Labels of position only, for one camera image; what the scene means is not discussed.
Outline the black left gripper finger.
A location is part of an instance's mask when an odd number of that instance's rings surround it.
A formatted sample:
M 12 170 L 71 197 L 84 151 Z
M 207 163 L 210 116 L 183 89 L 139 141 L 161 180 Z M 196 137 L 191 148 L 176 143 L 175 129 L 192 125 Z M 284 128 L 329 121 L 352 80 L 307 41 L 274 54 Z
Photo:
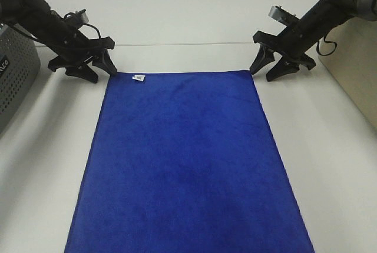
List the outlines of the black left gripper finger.
M 87 65 L 82 65 L 75 68 L 66 68 L 65 74 L 67 76 L 83 79 L 92 84 L 96 84 L 98 82 L 98 75 Z
M 117 74 L 117 69 L 113 64 L 107 49 L 100 51 L 93 56 L 92 65 L 102 69 L 110 76 Z

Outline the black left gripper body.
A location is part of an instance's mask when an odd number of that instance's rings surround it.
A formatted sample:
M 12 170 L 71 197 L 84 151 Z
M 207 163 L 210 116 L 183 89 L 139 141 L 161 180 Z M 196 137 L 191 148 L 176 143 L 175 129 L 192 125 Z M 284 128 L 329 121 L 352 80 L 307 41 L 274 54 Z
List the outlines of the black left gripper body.
M 80 27 L 70 25 L 58 14 L 48 15 L 48 26 L 48 47 L 57 54 L 57 57 L 48 63 L 48 69 L 51 71 L 88 66 L 98 52 L 115 47 L 115 42 L 111 37 L 102 37 L 99 30 L 89 23 L 83 26 L 94 29 L 97 32 L 97 38 L 86 37 L 80 31 Z

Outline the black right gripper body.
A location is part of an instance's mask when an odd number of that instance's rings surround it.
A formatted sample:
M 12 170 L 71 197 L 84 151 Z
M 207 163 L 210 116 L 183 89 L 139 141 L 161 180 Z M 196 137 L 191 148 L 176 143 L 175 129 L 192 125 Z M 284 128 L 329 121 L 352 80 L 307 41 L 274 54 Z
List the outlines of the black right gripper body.
M 307 69 L 313 69 L 316 66 L 315 61 L 306 55 L 306 49 L 304 49 L 302 44 L 302 34 L 295 30 L 298 22 L 299 20 L 294 24 L 286 26 L 278 35 L 257 31 L 253 35 L 253 41 L 259 45 L 268 46 L 274 52 L 291 59 L 297 64 L 304 65 Z

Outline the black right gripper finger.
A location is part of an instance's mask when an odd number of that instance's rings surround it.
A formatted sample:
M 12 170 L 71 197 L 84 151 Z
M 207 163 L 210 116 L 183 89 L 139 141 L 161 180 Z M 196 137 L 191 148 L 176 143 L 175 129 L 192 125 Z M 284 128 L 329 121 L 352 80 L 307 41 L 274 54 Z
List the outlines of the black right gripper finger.
M 258 53 L 252 62 L 249 70 L 252 75 L 259 72 L 264 66 L 273 62 L 275 60 L 274 50 L 270 49 L 268 46 L 261 44 Z
M 270 69 L 266 74 L 267 82 L 272 82 L 281 76 L 294 74 L 299 70 L 299 64 L 293 62 L 291 59 L 281 57 L 277 64 Z

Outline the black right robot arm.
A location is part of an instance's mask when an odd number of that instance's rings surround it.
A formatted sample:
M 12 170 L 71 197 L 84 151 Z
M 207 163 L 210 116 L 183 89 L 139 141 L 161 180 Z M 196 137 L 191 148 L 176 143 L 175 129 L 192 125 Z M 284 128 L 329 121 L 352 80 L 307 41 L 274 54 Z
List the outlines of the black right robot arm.
M 266 74 L 267 81 L 273 81 L 298 72 L 301 65 L 308 70 L 313 69 L 316 62 L 306 55 L 306 51 L 324 41 L 333 28 L 354 17 L 375 21 L 376 0 L 319 0 L 301 18 L 280 6 L 273 6 L 269 16 L 285 25 L 285 29 L 278 35 L 262 31 L 253 35 L 253 41 L 258 43 L 260 48 L 250 66 L 250 72 L 256 74 L 275 61 L 274 54 L 277 52 L 282 57 Z

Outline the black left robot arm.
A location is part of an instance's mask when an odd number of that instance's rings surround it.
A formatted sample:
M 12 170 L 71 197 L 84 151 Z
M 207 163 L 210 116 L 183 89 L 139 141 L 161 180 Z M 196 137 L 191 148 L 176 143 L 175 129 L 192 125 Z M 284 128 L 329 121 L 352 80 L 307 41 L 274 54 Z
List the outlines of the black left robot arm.
M 66 75 L 93 84 L 98 75 L 89 64 L 111 76 L 117 73 L 108 53 L 115 42 L 109 36 L 89 39 L 80 31 L 89 25 L 84 9 L 60 16 L 45 0 L 1 0 L 1 22 L 55 52 L 48 63 L 52 72 L 64 68 Z

